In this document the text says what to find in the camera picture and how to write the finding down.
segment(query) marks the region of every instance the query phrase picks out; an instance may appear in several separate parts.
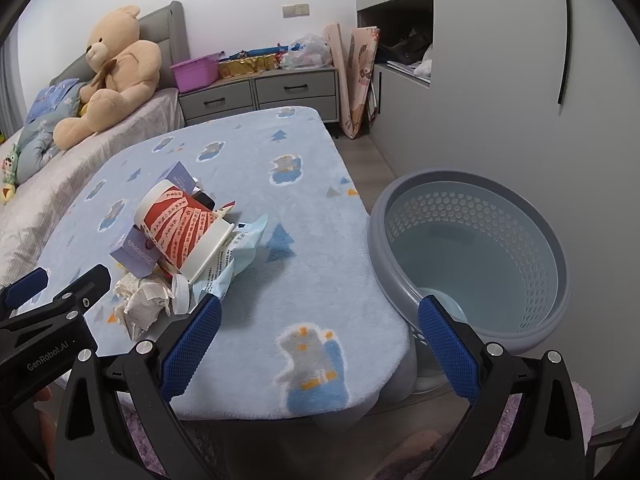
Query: wall outlet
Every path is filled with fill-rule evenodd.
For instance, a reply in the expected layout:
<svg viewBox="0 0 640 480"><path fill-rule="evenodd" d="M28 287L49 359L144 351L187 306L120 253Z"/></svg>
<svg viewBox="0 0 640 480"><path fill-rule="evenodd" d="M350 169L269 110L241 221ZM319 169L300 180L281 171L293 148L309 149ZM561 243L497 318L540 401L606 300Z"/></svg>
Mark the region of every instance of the wall outlet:
<svg viewBox="0 0 640 480"><path fill-rule="evenodd" d="M297 16L308 16L309 4L287 5L282 7L283 18L295 18Z"/></svg>

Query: teddy bear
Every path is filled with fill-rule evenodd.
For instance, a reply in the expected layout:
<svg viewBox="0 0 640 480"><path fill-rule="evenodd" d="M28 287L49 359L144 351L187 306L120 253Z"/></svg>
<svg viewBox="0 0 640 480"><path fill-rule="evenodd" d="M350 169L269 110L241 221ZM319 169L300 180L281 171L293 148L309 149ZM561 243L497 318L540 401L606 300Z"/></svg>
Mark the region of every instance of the teddy bear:
<svg viewBox="0 0 640 480"><path fill-rule="evenodd" d="M68 150L95 132L118 124L151 99L160 81L160 48L140 40L138 6L105 15L89 35L86 60L96 72L80 90L88 104L82 117L62 119L53 131L60 150Z"/></svg>
<svg viewBox="0 0 640 480"><path fill-rule="evenodd" d="M15 173L18 169L18 150L15 144L11 147L11 151L2 161L2 172L4 177L2 178L2 193L0 194L0 200L2 202L9 202L15 195Z"/></svg>

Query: metal screw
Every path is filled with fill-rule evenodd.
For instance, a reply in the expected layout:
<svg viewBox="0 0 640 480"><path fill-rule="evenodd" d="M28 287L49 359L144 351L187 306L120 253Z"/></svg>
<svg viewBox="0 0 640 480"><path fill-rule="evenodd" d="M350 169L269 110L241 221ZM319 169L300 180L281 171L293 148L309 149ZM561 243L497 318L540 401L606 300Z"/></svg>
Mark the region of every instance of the metal screw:
<svg viewBox="0 0 640 480"><path fill-rule="evenodd" d="M136 352L139 354L148 354L151 352L151 349L154 347L154 344L151 341L140 341L136 345Z"/></svg>
<svg viewBox="0 0 640 480"><path fill-rule="evenodd" d="M559 362L562 361L562 356L556 352L555 350L552 350L551 352L549 352L546 357L555 364L558 364Z"/></svg>
<svg viewBox="0 0 640 480"><path fill-rule="evenodd" d="M502 352L504 352L504 349L500 345L498 345L498 343L489 343L486 346L486 351L489 352L489 355L500 357L502 355Z"/></svg>
<svg viewBox="0 0 640 480"><path fill-rule="evenodd" d="M83 363L87 361L89 357L91 357L91 350L89 350L88 348L81 350L80 353L78 354L78 360L82 361Z"/></svg>

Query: teddy bear's head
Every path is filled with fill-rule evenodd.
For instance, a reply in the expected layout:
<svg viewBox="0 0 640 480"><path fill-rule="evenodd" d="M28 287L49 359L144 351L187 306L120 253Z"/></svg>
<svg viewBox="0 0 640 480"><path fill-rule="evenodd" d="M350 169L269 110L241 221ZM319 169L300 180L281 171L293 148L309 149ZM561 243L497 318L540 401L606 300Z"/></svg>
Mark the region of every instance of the teddy bear's head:
<svg viewBox="0 0 640 480"><path fill-rule="evenodd" d="M139 13L138 6L120 7L96 23L86 46L86 61L94 72L140 39Z"/></svg>

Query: paper cup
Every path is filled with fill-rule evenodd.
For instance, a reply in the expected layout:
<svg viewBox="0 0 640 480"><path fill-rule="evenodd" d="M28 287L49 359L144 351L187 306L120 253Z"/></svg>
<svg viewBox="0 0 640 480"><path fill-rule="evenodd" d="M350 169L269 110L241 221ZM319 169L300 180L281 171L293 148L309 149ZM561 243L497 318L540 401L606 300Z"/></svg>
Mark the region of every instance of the paper cup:
<svg viewBox="0 0 640 480"><path fill-rule="evenodd" d="M168 180L146 194L134 222L190 283L234 228Z"/></svg>

